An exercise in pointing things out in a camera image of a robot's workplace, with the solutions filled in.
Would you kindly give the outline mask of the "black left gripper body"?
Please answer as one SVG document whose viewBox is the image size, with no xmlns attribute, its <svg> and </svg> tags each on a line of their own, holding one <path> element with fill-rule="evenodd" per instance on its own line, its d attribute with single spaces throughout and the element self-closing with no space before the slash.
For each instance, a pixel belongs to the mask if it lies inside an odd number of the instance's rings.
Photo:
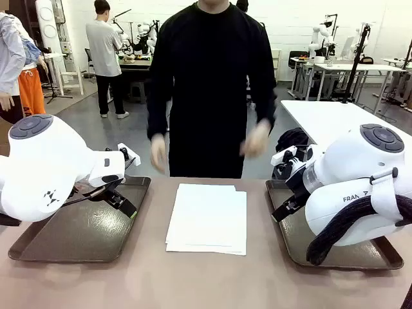
<svg viewBox="0 0 412 309">
<path fill-rule="evenodd" d="M 125 178 L 120 178 L 113 182 L 106 183 L 100 187 L 92 187 L 88 183 L 77 182 L 73 186 L 73 195 L 79 195 L 90 201 L 102 201 L 114 195 L 115 189 L 126 181 Z"/>
</svg>

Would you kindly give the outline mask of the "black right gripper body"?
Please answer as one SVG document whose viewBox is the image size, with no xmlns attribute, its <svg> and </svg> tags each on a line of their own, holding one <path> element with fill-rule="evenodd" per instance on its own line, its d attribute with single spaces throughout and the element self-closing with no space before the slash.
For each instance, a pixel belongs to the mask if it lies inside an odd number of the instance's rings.
<svg viewBox="0 0 412 309">
<path fill-rule="evenodd" d="M 277 170 L 284 175 L 290 171 L 290 176 L 286 180 L 286 186 L 291 190 L 292 195 L 286 202 L 306 202 L 310 193 L 303 183 L 303 174 L 306 171 L 306 164 L 300 160 L 289 160 L 287 163 L 277 165 Z"/>
</svg>

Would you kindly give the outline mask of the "person's left hand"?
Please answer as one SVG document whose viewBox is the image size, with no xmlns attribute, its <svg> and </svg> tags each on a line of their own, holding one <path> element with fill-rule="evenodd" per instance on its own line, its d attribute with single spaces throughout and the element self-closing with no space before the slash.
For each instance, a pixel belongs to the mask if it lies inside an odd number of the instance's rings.
<svg viewBox="0 0 412 309">
<path fill-rule="evenodd" d="M 261 120 L 247 135 L 240 147 L 240 155 L 245 158 L 256 158 L 265 152 L 272 126 L 267 119 Z"/>
</svg>

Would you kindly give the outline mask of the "person's right hand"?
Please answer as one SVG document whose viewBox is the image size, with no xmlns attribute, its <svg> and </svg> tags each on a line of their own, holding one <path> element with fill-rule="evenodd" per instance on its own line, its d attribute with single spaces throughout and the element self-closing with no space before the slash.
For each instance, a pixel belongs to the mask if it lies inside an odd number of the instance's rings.
<svg viewBox="0 0 412 309">
<path fill-rule="evenodd" d="M 155 134 L 151 139 L 151 164 L 159 173 L 164 174 L 166 163 L 165 138 L 162 134 Z"/>
</svg>

